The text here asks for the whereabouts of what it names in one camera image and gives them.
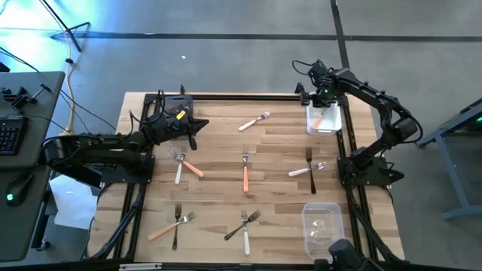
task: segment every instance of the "wooden table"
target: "wooden table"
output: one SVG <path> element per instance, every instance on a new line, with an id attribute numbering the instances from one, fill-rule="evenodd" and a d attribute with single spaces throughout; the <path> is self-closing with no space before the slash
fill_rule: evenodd
<path id="1" fill-rule="evenodd" d="M 129 132 L 128 110 L 140 116 L 144 96 L 126 93 L 118 132 Z M 352 96 L 349 103 L 357 145 L 368 146 L 376 139 L 370 107 Z M 336 202 L 343 213 L 345 236 L 352 238 L 346 194 L 335 163 L 339 156 L 336 136 L 308 135 L 305 108 L 299 102 L 194 101 L 194 110 L 196 117 L 209 119 L 209 124 L 198 133 L 198 150 L 188 151 L 186 161 L 206 175 L 198 178 L 183 168 L 181 183 L 175 186 L 177 162 L 166 151 L 188 143 L 172 141 L 154 147 L 156 169 L 146 193 L 136 262 L 312 263 L 304 251 L 301 215 L 308 202 Z M 267 120 L 238 132 L 239 126 L 266 110 L 271 111 Z M 243 193 L 242 145 L 249 146 L 249 193 Z M 313 147 L 314 163 L 328 162 L 325 169 L 314 172 L 316 195 L 310 193 L 309 175 L 288 177 L 288 172 L 305 167 L 306 146 Z M 125 184 L 113 184 L 100 198 L 89 254 L 101 248 L 119 223 L 125 190 Z M 374 228 L 394 254 L 403 258 L 389 195 L 379 187 L 366 187 L 366 191 Z M 183 214 L 197 213 L 192 223 L 179 227 L 177 251 L 171 249 L 174 230 L 152 242 L 147 240 L 149 234 L 175 220 L 175 202 L 182 204 Z M 223 239 L 239 225 L 241 209 L 262 212 L 249 225 L 249 257 L 244 255 L 242 231 L 229 241 Z M 130 228 L 123 254 L 129 237 Z M 361 239 L 366 247 L 363 231 Z"/>

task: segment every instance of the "fork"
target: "fork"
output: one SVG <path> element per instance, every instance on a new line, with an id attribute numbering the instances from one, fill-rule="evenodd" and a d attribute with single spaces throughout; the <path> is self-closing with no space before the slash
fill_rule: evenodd
<path id="1" fill-rule="evenodd" d="M 310 178 L 311 178 L 311 193 L 316 193 L 315 182 L 313 180 L 313 172 L 311 171 L 311 147 L 307 147 L 307 162 L 310 168 Z"/>
<path id="2" fill-rule="evenodd" d="M 312 169 L 320 170 L 320 169 L 324 169 L 325 166 L 326 166 L 326 162 L 321 162 L 321 163 L 317 163 L 316 165 L 314 165 L 312 167 Z M 292 172 L 288 173 L 288 176 L 295 177 L 295 176 L 298 176 L 299 174 L 303 174 L 305 172 L 308 172 L 309 170 L 310 170 L 309 168 L 295 170 L 295 171 L 292 171 Z"/>
<path id="3" fill-rule="evenodd" d="M 199 169 L 196 169 L 193 165 L 191 165 L 190 163 L 184 161 L 181 159 L 181 157 L 178 156 L 178 154 L 173 151 L 173 150 L 168 150 L 167 151 L 167 154 L 170 155 L 174 160 L 184 164 L 185 166 L 187 166 L 192 172 L 196 173 L 196 175 L 200 176 L 201 178 L 204 176 L 204 173 L 202 171 L 200 171 Z"/>
<path id="4" fill-rule="evenodd" d="M 246 223 L 248 223 L 248 213 L 246 213 L 246 210 L 241 210 L 241 222 L 244 225 L 244 254 L 249 256 L 251 250 L 249 249 L 248 228 L 246 227 Z"/>
<path id="5" fill-rule="evenodd" d="M 171 225 L 169 225 L 169 226 L 167 226 L 167 227 L 165 227 L 161 230 L 158 230 L 155 233 L 152 233 L 150 236 L 148 236 L 148 240 L 152 241 L 152 240 L 156 239 L 157 237 L 162 236 L 163 234 L 166 234 L 168 231 L 172 230 L 174 227 L 177 227 L 179 224 L 187 223 L 187 222 L 193 220 L 195 217 L 196 217 L 196 214 L 194 212 L 190 212 L 188 215 L 181 218 L 180 221 L 175 222 L 174 224 L 171 224 Z"/>
<path id="6" fill-rule="evenodd" d="M 243 162 L 244 162 L 244 176 L 243 176 L 243 191 L 245 193 L 249 192 L 248 186 L 248 154 L 249 148 L 248 146 L 243 146 Z"/>
<path id="7" fill-rule="evenodd" d="M 181 212 L 182 212 L 181 204 L 176 203 L 175 204 L 175 213 L 174 213 L 176 223 L 179 222 L 179 218 L 181 218 Z M 178 249 L 178 228 L 177 228 L 177 226 L 175 227 L 174 241 L 172 242 L 172 249 L 173 250 Z"/>
<path id="8" fill-rule="evenodd" d="M 254 120 L 251 120 L 247 124 L 244 124 L 243 126 L 241 126 L 238 130 L 240 132 L 244 131 L 244 130 L 248 129 L 248 127 L 250 127 L 251 125 L 257 123 L 259 120 L 265 120 L 266 118 L 268 118 L 270 116 L 270 114 L 271 113 L 269 111 L 266 111 L 261 116 L 255 118 Z"/>
<path id="9" fill-rule="evenodd" d="M 178 165 L 178 172 L 175 174 L 175 181 L 174 184 L 178 185 L 179 182 L 181 182 L 181 172 L 182 172 L 182 161 L 184 161 L 184 158 L 186 158 L 186 147 L 182 146 L 181 147 L 181 154 L 179 154 L 179 165 Z"/>
<path id="10" fill-rule="evenodd" d="M 255 221 L 257 218 L 259 218 L 259 216 L 261 215 L 261 212 L 259 210 L 257 210 L 256 212 L 252 213 L 248 220 L 243 222 L 243 225 L 237 227 L 235 230 L 233 230 L 232 232 L 228 233 L 225 237 L 224 237 L 224 240 L 229 240 L 229 238 L 233 237 L 233 235 L 239 230 L 241 229 L 242 227 L 244 227 L 247 223 L 249 222 L 253 222 Z"/>

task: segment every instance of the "concrete floor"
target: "concrete floor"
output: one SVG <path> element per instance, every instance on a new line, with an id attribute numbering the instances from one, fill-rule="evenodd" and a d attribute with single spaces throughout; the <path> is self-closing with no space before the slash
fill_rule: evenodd
<path id="1" fill-rule="evenodd" d="M 329 0 L 144 0 L 141 5 L 135 0 L 50 2 L 70 26 L 89 20 L 91 31 L 335 33 Z M 339 0 L 338 4 L 346 35 L 482 35 L 478 27 L 482 23 L 482 2 L 477 0 Z M 37 1 L 22 0 L 8 4 L 0 15 L 0 27 L 58 26 Z M 77 63 L 72 74 L 75 99 L 113 124 L 117 123 L 126 91 L 178 90 L 179 84 L 184 84 L 187 91 L 291 93 L 298 81 L 310 85 L 292 70 L 291 60 L 311 62 L 319 58 L 334 67 L 341 65 L 336 41 L 80 42 L 82 54 L 72 49 Z M 42 71 L 66 70 L 63 60 L 68 48 L 63 40 L 22 31 L 2 36 L 0 46 Z M 482 93 L 478 80 L 482 73 L 480 43 L 348 42 L 347 50 L 358 77 L 397 96 L 426 132 L 436 129 Z M 13 72 L 29 71 L 3 55 L 0 61 Z M 66 103 L 60 100 L 53 119 L 65 125 L 67 112 Z M 82 111 L 78 113 L 91 132 L 111 132 L 100 120 Z M 75 131 L 83 132 L 79 121 L 75 121 Z M 59 132 L 59 128 L 51 126 L 49 135 Z M 459 144 L 450 149 L 454 153 L 467 151 L 466 146 Z M 393 186 L 406 258 L 414 263 L 481 269 L 482 216 L 457 221 L 441 218 L 442 212 L 459 207 L 459 203 L 435 146 L 425 150 L 413 145 L 398 146 L 387 151 L 386 156 L 406 175 Z M 473 163 L 474 156 L 470 158 L 472 161 L 460 163 Z M 477 176 L 478 172 L 471 172 L 468 177 Z M 87 233 L 50 224 L 47 236 L 53 232 L 58 237 L 50 239 L 51 249 L 30 251 L 24 261 L 6 264 L 77 260 Z"/>

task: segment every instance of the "transparent bin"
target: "transparent bin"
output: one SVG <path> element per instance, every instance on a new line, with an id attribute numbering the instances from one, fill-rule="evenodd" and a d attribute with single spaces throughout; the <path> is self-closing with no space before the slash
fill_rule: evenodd
<path id="1" fill-rule="evenodd" d="M 330 245 L 345 238 L 341 210 L 332 202 L 308 203 L 303 208 L 304 250 L 313 260 L 331 259 Z"/>
<path id="2" fill-rule="evenodd" d="M 332 136 L 341 129 L 341 112 L 338 103 L 329 108 L 307 106 L 307 131 L 312 136 Z"/>

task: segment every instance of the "computer mouse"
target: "computer mouse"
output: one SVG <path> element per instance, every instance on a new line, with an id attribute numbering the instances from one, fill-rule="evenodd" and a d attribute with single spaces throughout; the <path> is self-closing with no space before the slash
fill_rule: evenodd
<path id="1" fill-rule="evenodd" d="M 32 179 L 32 174 L 24 172 L 10 181 L 7 185 L 7 190 L 5 191 L 5 198 L 8 206 L 17 207 L 22 204 L 27 196 Z"/>

